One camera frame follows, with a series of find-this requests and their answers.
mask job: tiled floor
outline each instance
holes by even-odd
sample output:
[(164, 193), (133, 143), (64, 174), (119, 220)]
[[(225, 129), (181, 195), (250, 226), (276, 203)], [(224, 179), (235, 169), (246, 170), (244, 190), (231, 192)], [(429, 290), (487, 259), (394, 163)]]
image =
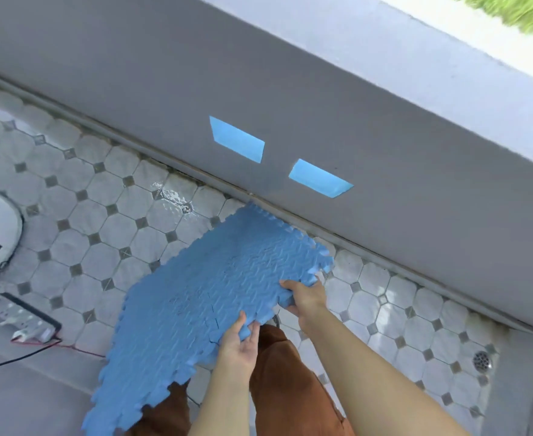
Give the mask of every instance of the tiled floor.
[[(0, 291), (62, 322), (66, 343), (99, 354), (109, 349), (129, 287), (242, 205), (1, 91), (0, 192), (26, 219)], [(478, 373), (472, 358), (487, 351), (496, 361), (507, 328), (316, 240), (335, 256), (335, 269), (321, 274), (330, 310), (478, 434), (491, 374)], [(340, 406), (297, 318), (285, 310), (278, 314), (305, 364)], [(190, 383), (196, 403), (203, 400), (210, 370), (199, 367)]]

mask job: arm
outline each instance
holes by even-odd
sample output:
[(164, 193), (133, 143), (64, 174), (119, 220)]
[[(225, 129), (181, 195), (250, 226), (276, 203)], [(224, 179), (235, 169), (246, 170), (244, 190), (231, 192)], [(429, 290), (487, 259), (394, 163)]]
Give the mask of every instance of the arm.
[(430, 396), (357, 338), (326, 307), (321, 282), (291, 280), (301, 329), (311, 338), (358, 436), (467, 436)]
[(222, 337), (216, 367), (190, 436), (248, 436), (248, 384), (258, 354), (260, 325), (253, 322), (251, 335), (240, 342), (238, 333), (246, 321), (238, 320)]

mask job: floor drain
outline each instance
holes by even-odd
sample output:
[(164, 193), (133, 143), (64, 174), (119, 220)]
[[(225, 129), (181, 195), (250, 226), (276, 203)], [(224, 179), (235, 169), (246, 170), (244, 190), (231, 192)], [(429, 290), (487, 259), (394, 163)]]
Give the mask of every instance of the floor drain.
[(479, 373), (487, 373), (491, 368), (493, 368), (493, 364), (488, 356), (488, 353), (484, 351), (475, 353), (472, 359), (472, 364)]

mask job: red wire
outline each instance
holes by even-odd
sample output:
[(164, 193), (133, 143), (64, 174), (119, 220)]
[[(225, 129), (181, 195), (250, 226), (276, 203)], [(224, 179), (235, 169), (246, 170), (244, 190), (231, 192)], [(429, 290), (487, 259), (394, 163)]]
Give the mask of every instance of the red wire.
[[(49, 342), (48, 343), (45, 343), (45, 342), (20, 342), (20, 341), (15, 341), (15, 340), (12, 340), (12, 343), (21, 344), (21, 345), (24, 345), (24, 346), (46, 346), (46, 345), (49, 345)], [(77, 351), (77, 352), (88, 353), (89, 355), (98, 356), (100, 358), (104, 358), (105, 357), (104, 355), (99, 355), (98, 353), (93, 353), (93, 352), (89, 352), (89, 351), (83, 351), (82, 349), (78, 349), (78, 348), (76, 348), (74, 346), (74, 344), (71, 344), (71, 345), (56, 344), (56, 345), (54, 345), (54, 347), (62, 347), (62, 348), (66, 348), (66, 349), (72, 349), (72, 350)]]

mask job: grout line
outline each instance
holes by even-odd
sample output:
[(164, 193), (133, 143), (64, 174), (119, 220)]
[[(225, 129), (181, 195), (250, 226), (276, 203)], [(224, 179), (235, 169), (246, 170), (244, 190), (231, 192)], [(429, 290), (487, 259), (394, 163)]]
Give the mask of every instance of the grout line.
[(160, 161), (161, 163), (175, 168), (176, 170), (179, 170), (184, 174), (190, 175), (195, 179), (201, 180), (205, 184), (216, 188), (217, 190), (220, 190), (222, 192), (226, 192), (229, 195), (236, 197), (245, 203), (254, 202), (264, 210), (271, 212), (273, 215), (285, 220), (289, 224), (302, 228), (310, 232), (314, 236), (321, 237), (322, 239), (331, 242), (336, 246), (339, 246), (343, 249), (347, 249), (348, 251), (359, 255), (366, 260), (374, 262), (388, 270), (393, 270), (401, 274), (402, 276), (409, 278), (413, 282), (427, 287), (440, 295), (444, 295), (450, 298), (451, 300), (459, 302), (460, 304), (466, 306), (469, 309), (474, 310), (475, 312), (488, 316), (496, 322), (505, 324), (509, 327), (512, 327), (513, 329), (533, 334), (533, 326), (529, 324), (526, 324), (506, 313), (503, 313), (496, 308), (488, 306), (487, 304), (476, 300), (469, 295), (461, 293), (456, 289), (447, 287), (443, 283), (428, 276), (425, 276), (419, 272), (416, 272), (408, 268), (407, 266), (394, 262), (335, 233), (329, 232), (328, 230), (319, 227), (296, 214), (293, 214), (289, 211), (282, 209), (281, 207), (278, 207), (277, 205), (274, 205), (266, 199), (257, 197), (253, 193), (250, 193), (240, 187), (237, 187), (236, 185), (219, 179), (218, 177), (215, 177), (205, 171), (202, 171), (188, 164), (185, 161), (171, 156), (168, 153), (164, 153), (143, 140), (135, 138), (122, 131), (116, 130), (78, 111), (70, 109), (64, 104), (60, 104), (52, 99), (48, 99), (42, 94), (29, 92), (21, 87), (18, 87), (17, 83), (15, 82), (9, 82), (0, 78), (0, 88), (40, 107), (43, 107), (46, 110), (52, 111), (53, 113), (56, 113), (59, 116), (70, 120), (76, 125), (81, 125), (96, 132), (99, 135), (122, 142), (125, 146), (128, 146), (138, 152), (145, 153), (154, 160)]

